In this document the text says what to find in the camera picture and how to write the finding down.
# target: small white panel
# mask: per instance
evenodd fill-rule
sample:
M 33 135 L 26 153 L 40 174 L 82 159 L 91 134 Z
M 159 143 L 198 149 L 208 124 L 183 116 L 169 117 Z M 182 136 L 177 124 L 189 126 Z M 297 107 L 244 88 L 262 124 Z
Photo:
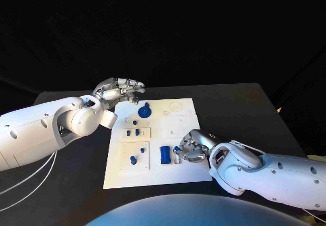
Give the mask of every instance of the small white panel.
M 137 163 L 133 165 L 130 157 L 134 156 Z M 120 163 L 120 174 L 133 174 L 137 172 L 149 171 L 149 156 L 150 156 L 150 145 L 149 142 L 121 143 L 118 163 Z
M 144 106 L 146 102 L 150 104 L 151 115 L 149 118 L 143 119 L 138 116 L 138 109 Z M 115 114 L 118 115 L 118 118 L 111 132 L 104 189 L 211 181 L 212 177 L 209 175 L 209 165 L 206 160 L 199 163 L 190 163 L 180 160 L 180 163 L 174 164 L 173 147 L 179 145 L 180 139 L 189 131 L 192 129 L 199 129 L 192 99 L 147 100 L 140 101 L 138 105 L 134 105 L 130 102 L 118 102 L 115 106 Z M 176 125 L 170 126 L 170 128 L 173 127 L 176 130 L 173 139 L 164 137 L 164 118 L 167 117 L 174 118 L 173 120 L 183 119 L 186 122 L 179 124 L 182 128 L 176 128 Z M 134 135 L 136 128 L 140 129 L 140 133 L 141 129 L 150 128 L 150 137 L 144 140 L 149 142 L 150 146 L 150 168 L 149 171 L 133 171 L 133 166 L 130 166 L 131 156 L 128 155 L 124 159 L 130 169 L 127 170 L 127 173 L 121 173 L 118 160 L 121 143 L 140 143 L 140 138 L 128 141 L 125 141 L 128 138 L 124 138 L 127 130 L 131 130 L 130 136 Z M 172 164 L 162 164 L 162 146 L 170 146 Z
M 137 141 L 149 141 L 151 138 L 151 129 L 146 128 L 128 128 L 123 129 L 121 141 L 123 142 L 137 142 Z
M 199 129 L 196 115 L 167 116 L 163 120 L 166 139 L 182 139 L 192 129 Z

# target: robotic hand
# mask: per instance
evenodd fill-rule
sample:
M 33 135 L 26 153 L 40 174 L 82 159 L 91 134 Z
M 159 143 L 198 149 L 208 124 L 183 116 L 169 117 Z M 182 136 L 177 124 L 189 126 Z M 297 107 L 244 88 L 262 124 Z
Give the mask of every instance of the robotic hand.
M 118 101 L 138 104 L 133 92 L 144 84 L 110 78 L 92 94 L 69 97 L 0 116 L 0 171 L 26 165 L 89 135 L 101 124 L 112 128 L 117 115 L 108 111 Z
M 257 157 L 249 149 L 262 155 Z M 189 162 L 200 162 L 209 156 L 209 174 L 231 194 L 251 190 L 273 202 L 326 210 L 325 162 L 267 154 L 234 140 L 222 143 L 199 129 L 186 134 L 174 152 Z

